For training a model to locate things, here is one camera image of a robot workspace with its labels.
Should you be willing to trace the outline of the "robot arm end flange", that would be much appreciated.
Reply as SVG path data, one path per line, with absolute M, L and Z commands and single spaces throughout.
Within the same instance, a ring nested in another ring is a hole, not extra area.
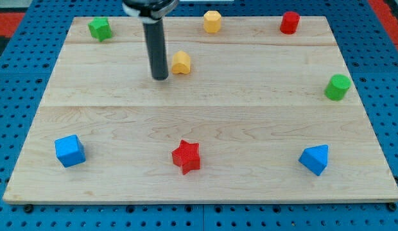
M 153 24 L 172 12 L 179 0 L 122 0 L 123 11 L 145 24 Z

